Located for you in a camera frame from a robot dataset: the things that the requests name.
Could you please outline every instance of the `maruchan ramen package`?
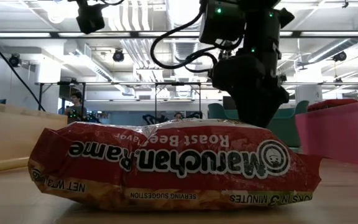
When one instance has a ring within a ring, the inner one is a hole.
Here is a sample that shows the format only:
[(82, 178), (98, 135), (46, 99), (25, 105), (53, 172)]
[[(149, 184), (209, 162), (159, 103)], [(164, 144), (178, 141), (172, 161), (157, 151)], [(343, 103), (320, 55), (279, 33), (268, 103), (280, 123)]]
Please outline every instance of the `maruchan ramen package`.
[(319, 163), (268, 129), (196, 119), (45, 129), (29, 172), (43, 193), (106, 210), (223, 210), (311, 200)]

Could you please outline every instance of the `ceiling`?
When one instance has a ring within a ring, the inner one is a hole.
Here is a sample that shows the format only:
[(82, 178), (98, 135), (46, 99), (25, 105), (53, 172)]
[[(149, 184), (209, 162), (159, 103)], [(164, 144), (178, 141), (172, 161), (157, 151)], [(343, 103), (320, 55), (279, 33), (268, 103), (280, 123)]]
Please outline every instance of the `ceiling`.
[[(283, 30), (358, 30), (358, 0), (348, 0), (349, 6), (342, 8), (344, 1), (335, 0), (282, 0), (276, 7), (287, 8), (290, 12), (294, 13), (295, 20), (287, 25)], [(59, 1), (17, 1), (7, 0), (0, 1), (0, 32), (33, 32), (33, 31), (60, 31), (60, 32), (78, 32), (79, 28), (76, 23), (76, 3), (75, 2), (59, 2)], [(125, 14), (125, 5), (121, 5), (118, 8), (120, 15), (118, 18), (119, 26), (123, 29), (137, 30), (137, 26), (132, 20), (132, 10), (137, 4), (139, 12), (142, 11), (142, 5), (147, 3), (147, 25), (150, 30), (169, 30), (172, 27), (172, 22), (176, 18), (176, 21), (190, 21), (198, 11), (198, 1), (195, 0), (126, 0), (125, 1), (128, 10)], [(103, 31), (120, 30), (117, 26), (116, 9), (108, 8), (109, 10), (104, 12), (106, 27)], [(138, 22), (140, 29), (145, 29), (143, 24), (142, 15), (145, 13), (142, 11), (138, 15)], [(114, 25), (109, 26), (109, 20), (113, 17)], [(124, 20), (129, 21), (129, 24), (125, 25)], [(318, 52), (324, 51), (324, 49), (330, 49), (335, 45), (340, 44), (346, 39), (282, 39), (280, 41), (280, 51), (283, 53), (283, 60), (279, 61), (279, 72), (287, 75), (289, 82), (296, 82), (297, 80), (294, 68), (294, 61), (298, 61), (302, 56), (302, 62), (308, 61), (310, 55), (316, 55)], [(67, 40), (7, 40), (0, 39), (0, 45), (3, 47), (39, 47), (53, 54), (63, 64), (62, 77), (74, 77), (78, 80), (92, 81), (97, 75), (84, 66), (83, 63), (75, 60), (71, 60), (70, 57), (63, 52), (53, 52), (55, 46), (62, 46)], [(207, 47), (204, 44), (197, 44), (196, 40), (189, 40), (185, 44), (161, 42), (156, 49), (156, 57), (164, 63), (172, 63), (174, 61), (174, 55), (179, 51), (185, 49), (192, 52), (196, 49), (202, 49)], [(138, 82), (139, 80), (147, 81), (148, 78), (144, 78), (143, 73), (139, 70), (139, 76), (134, 75), (134, 66), (136, 70), (137, 61), (140, 66), (144, 64), (150, 65), (150, 68), (154, 68), (149, 60), (149, 54), (145, 49), (150, 47), (150, 42), (142, 40), (117, 40), (117, 39), (81, 39), (76, 42), (78, 45), (86, 44), (92, 50), (91, 57), (98, 65), (108, 70), (115, 80), (121, 82)], [(140, 46), (139, 49), (142, 54), (134, 54), (135, 51), (128, 49), (128, 45), (134, 48), (135, 45)], [(124, 49), (124, 61), (115, 62), (112, 59), (112, 55), (116, 49)], [(321, 58), (317, 64), (321, 67), (323, 80), (333, 81), (334, 76), (342, 76), (344, 82), (358, 82), (358, 41), (357, 44), (348, 45), (348, 48), (344, 49), (347, 54), (347, 60), (343, 62), (337, 62), (336, 65), (332, 60), (328, 58)], [(212, 66), (210, 59), (201, 58), (195, 62), (196, 68), (208, 68)], [(162, 77), (153, 77), (150, 81), (167, 81), (172, 78), (186, 78), (189, 81), (199, 80), (201, 82), (206, 81), (206, 74), (194, 75), (185, 73), (183, 71), (162, 71)], [(351, 92), (353, 89), (357, 89), (356, 86), (349, 86), (344, 88), (343, 93)]]

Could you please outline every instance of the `ceiling light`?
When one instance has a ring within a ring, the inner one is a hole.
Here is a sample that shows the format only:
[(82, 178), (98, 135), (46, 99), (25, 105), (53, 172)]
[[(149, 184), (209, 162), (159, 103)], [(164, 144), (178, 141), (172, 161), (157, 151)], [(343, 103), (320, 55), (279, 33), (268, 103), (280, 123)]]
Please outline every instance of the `ceiling light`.
[(81, 32), (59, 32), (60, 37), (130, 37), (128, 32), (93, 32), (90, 34), (84, 34)]
[(121, 101), (121, 102), (125, 102), (125, 101), (138, 101), (138, 100), (113, 100), (113, 101)]
[(120, 85), (155, 85), (152, 82), (120, 82)]
[(200, 41), (198, 39), (164, 39), (164, 43), (199, 43)]
[[(139, 37), (159, 37), (161, 35), (165, 34), (165, 32), (139, 32)], [(198, 38), (198, 36), (200, 35), (199, 31), (179, 31), (176, 32), (172, 35), (170, 35), (170, 37), (191, 37), (191, 38)]]
[(358, 36), (358, 31), (308, 31), (302, 32), (302, 37), (348, 37), (348, 36)]
[(292, 35), (291, 31), (280, 31), (280, 36), (282, 37), (289, 37)]
[(192, 102), (191, 99), (175, 99), (175, 100), (169, 100), (170, 102)]
[(86, 83), (87, 85), (112, 85), (112, 83)]
[(86, 100), (87, 102), (108, 102), (109, 100)]
[(50, 37), (48, 32), (0, 32), (0, 37), (19, 38), (19, 37)]

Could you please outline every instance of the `table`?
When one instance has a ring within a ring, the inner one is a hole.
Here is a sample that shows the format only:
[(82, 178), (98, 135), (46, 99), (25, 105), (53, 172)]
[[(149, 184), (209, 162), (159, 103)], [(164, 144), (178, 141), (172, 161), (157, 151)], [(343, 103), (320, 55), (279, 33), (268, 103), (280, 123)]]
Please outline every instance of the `table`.
[(0, 172), (0, 223), (9, 224), (358, 224), (358, 166), (324, 160), (310, 202), (233, 212), (114, 213), (41, 194), (27, 169)]

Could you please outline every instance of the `black pole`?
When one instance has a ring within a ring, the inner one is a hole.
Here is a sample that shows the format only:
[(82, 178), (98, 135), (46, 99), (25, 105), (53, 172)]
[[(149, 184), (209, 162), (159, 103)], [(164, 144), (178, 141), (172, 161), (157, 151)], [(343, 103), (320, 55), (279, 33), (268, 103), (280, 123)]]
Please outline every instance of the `black pole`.
[(155, 96), (154, 96), (154, 117), (155, 117), (155, 123), (157, 123), (157, 86), (158, 84), (155, 84)]
[(85, 91), (86, 83), (82, 83), (82, 105), (81, 105), (81, 120), (84, 119), (86, 112), (84, 113), (84, 104), (85, 104)]
[(63, 110), (63, 114), (65, 114), (65, 112), (66, 112), (65, 105), (66, 105), (66, 99), (62, 98), (62, 104), (60, 106), (61, 106), (61, 108)]
[(38, 110), (40, 111), (41, 110), (41, 105), (42, 105), (42, 87), (44, 87), (44, 84), (43, 83), (40, 83), (40, 93), (39, 93), (39, 96), (38, 96), (38, 101), (40, 101), (40, 104), (38, 104)]
[(198, 91), (198, 95), (200, 96), (200, 103), (199, 103), (199, 109), (200, 109), (200, 119), (203, 119), (203, 112), (201, 112), (201, 84), (198, 85), (198, 87), (200, 88), (200, 90)]

